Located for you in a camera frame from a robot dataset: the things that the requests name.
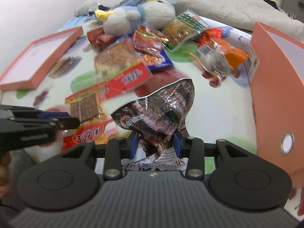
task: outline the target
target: metal ring hole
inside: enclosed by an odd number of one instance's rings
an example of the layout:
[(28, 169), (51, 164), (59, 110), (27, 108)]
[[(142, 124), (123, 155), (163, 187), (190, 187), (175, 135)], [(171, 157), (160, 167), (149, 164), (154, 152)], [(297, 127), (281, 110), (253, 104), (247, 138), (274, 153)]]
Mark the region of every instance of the metal ring hole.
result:
[(287, 155), (288, 153), (290, 153), (293, 149), (294, 143), (295, 138), (293, 136), (293, 133), (290, 132), (284, 134), (281, 140), (281, 153), (283, 155)]

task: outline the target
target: open cardboard box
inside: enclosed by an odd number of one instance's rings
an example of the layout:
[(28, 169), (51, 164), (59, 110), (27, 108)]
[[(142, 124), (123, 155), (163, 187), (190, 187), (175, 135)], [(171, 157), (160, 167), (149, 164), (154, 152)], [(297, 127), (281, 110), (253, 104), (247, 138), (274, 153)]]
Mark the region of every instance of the open cardboard box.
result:
[(303, 187), (304, 43), (258, 22), (251, 45), (257, 153), (288, 172), (293, 188)]
[(1, 75), (0, 90), (35, 89), (82, 34), (76, 27), (32, 42)]

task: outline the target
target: crumpled plastic wrapper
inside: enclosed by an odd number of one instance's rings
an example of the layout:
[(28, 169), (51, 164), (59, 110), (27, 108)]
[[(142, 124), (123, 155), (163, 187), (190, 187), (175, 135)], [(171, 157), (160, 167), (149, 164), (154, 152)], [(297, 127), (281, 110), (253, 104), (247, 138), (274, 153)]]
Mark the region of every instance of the crumpled plastic wrapper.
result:
[(184, 133), (185, 119), (194, 101), (191, 79), (180, 79), (154, 93), (123, 105), (112, 113), (121, 128), (140, 134), (140, 144), (147, 155), (157, 160), (170, 142), (176, 129)]

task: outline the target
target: white plush toy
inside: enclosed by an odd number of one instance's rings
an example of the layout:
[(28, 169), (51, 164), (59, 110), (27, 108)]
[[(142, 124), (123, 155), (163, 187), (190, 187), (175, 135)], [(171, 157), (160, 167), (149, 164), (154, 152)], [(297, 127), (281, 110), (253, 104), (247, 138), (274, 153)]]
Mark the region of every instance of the white plush toy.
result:
[(96, 10), (95, 16), (103, 21), (105, 34), (121, 36), (133, 33), (143, 22), (161, 30), (175, 18), (175, 8), (164, 0), (149, 0), (137, 7), (122, 6), (109, 11)]

